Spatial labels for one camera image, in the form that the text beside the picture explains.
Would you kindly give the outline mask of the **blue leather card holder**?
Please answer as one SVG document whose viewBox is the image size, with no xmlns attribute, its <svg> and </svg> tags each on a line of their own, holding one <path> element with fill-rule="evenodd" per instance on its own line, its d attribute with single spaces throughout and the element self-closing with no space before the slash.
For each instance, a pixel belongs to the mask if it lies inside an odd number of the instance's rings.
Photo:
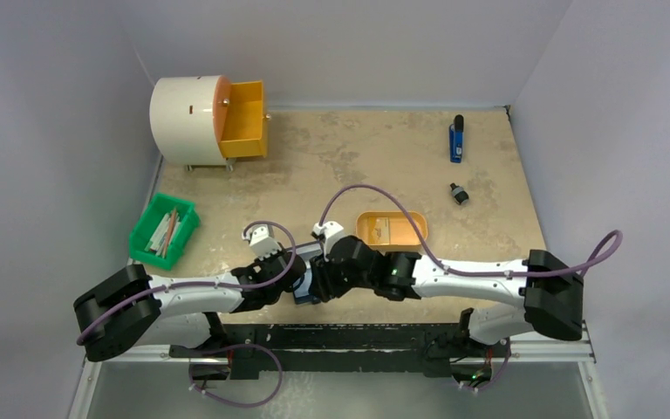
<svg viewBox="0 0 670 419">
<path fill-rule="evenodd" d="M 312 283 L 312 270 L 310 261 L 322 253 L 318 242 L 313 241 L 297 246 L 297 254 L 305 262 L 304 275 L 292 286 L 292 294 L 296 305 L 316 305 L 320 300 L 310 292 Z"/>
</svg>

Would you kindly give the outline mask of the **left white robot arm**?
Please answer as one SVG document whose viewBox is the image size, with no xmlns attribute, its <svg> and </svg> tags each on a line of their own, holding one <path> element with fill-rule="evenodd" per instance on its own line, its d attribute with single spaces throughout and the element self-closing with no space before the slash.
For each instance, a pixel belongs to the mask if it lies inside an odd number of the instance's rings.
<svg viewBox="0 0 670 419">
<path fill-rule="evenodd" d="M 213 277 L 162 277 L 130 264 L 74 301 L 77 343 L 93 362 L 145 345 L 177 345 L 213 357 L 225 345 L 225 333 L 215 327 L 218 314 L 272 305 L 305 272 L 305 261 L 292 251 Z"/>
</svg>

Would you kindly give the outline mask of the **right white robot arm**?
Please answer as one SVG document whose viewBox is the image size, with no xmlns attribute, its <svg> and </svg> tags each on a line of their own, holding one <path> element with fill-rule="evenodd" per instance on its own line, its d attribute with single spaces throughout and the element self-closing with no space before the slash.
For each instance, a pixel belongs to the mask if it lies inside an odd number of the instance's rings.
<svg viewBox="0 0 670 419">
<path fill-rule="evenodd" d="M 464 354 L 535 331 L 555 340 L 583 334 L 584 279 L 548 251 L 524 259 L 483 263 L 434 262 L 412 251 L 382 253 L 348 236 L 311 260 L 309 292 L 322 302 L 364 288 L 391 300 L 461 297 L 493 302 L 463 311 L 455 344 Z"/>
</svg>

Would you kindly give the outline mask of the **beige credit card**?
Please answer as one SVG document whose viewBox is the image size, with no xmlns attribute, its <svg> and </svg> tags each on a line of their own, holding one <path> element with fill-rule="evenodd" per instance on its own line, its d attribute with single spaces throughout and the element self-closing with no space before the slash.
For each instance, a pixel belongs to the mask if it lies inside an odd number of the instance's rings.
<svg viewBox="0 0 670 419">
<path fill-rule="evenodd" d="M 370 244 L 386 245 L 391 243 L 389 216 L 369 216 L 366 220 L 366 226 Z"/>
</svg>

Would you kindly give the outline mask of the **tan oval plastic tray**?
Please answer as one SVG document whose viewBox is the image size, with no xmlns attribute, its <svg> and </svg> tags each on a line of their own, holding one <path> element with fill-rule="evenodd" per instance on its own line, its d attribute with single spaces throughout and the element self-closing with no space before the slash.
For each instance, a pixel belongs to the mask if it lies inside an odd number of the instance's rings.
<svg viewBox="0 0 670 419">
<path fill-rule="evenodd" d="M 386 245 L 370 244 L 367 238 L 366 220 L 369 216 L 389 216 L 391 243 Z M 362 213 L 355 224 L 356 236 L 367 245 L 379 251 L 418 251 L 421 241 L 407 217 L 396 211 L 367 211 Z"/>
</svg>

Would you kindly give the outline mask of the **sticks in green bin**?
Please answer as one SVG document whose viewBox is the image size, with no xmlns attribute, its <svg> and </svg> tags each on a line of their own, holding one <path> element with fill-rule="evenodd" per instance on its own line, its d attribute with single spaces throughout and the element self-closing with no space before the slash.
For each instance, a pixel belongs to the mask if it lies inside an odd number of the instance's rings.
<svg viewBox="0 0 670 419">
<path fill-rule="evenodd" d="M 181 225 L 181 213 L 178 209 L 173 209 L 165 214 L 149 238 L 144 251 L 156 257 L 165 258 Z"/>
</svg>

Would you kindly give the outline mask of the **green plastic bin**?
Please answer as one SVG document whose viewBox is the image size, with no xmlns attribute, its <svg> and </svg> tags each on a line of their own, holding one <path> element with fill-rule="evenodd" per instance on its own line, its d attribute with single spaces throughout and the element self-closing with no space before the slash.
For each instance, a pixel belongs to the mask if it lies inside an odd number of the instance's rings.
<svg viewBox="0 0 670 419">
<path fill-rule="evenodd" d="M 129 236 L 129 257 L 170 270 L 181 258 L 199 224 L 194 203 L 157 193 Z"/>
</svg>

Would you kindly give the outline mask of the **small black grey knob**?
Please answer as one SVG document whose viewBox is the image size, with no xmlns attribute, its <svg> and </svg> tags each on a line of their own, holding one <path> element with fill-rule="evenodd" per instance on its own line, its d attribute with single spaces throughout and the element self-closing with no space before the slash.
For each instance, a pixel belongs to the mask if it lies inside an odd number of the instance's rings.
<svg viewBox="0 0 670 419">
<path fill-rule="evenodd" d="M 453 199 L 459 204 L 463 205 L 469 200 L 468 192 L 462 186 L 451 183 L 450 184 L 450 193 Z"/>
</svg>

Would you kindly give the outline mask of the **orange plastic drawer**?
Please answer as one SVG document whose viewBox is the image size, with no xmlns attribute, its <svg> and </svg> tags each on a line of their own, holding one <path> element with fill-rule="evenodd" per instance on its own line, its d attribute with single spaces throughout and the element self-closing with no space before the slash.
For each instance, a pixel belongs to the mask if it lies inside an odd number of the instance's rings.
<svg viewBox="0 0 670 419">
<path fill-rule="evenodd" d="M 269 114 L 262 80 L 233 83 L 219 146 L 227 158 L 268 155 Z"/>
</svg>

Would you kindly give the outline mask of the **white cylindrical drawer cabinet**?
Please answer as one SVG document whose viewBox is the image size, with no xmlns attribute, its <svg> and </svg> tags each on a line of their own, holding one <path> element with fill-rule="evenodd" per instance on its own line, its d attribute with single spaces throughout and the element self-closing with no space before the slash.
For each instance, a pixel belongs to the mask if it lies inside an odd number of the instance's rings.
<svg viewBox="0 0 670 419">
<path fill-rule="evenodd" d="M 231 82 L 223 75 L 159 79 L 149 120 L 165 160 L 183 166 L 226 165 L 220 142 L 230 95 Z"/>
</svg>

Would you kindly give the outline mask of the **blue black utility tool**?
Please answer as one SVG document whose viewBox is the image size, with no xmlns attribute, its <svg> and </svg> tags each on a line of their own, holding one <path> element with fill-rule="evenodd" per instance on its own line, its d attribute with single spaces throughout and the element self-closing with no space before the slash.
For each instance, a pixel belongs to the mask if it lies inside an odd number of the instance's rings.
<svg viewBox="0 0 670 419">
<path fill-rule="evenodd" d="M 464 117 L 457 114 L 449 126 L 449 159 L 452 163 L 461 163 L 463 158 Z"/>
</svg>

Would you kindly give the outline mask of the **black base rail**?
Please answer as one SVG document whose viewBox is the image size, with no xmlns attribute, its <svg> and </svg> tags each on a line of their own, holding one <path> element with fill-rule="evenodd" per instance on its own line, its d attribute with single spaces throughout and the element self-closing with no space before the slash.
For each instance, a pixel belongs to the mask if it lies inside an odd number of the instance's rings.
<svg viewBox="0 0 670 419">
<path fill-rule="evenodd" d="M 228 324 L 194 348 L 172 345 L 172 358 L 220 357 L 234 380 L 263 371 L 416 373 L 428 378 L 484 379 L 491 361 L 509 353 L 502 338 L 488 347 L 458 323 L 424 324 Z"/>
</svg>

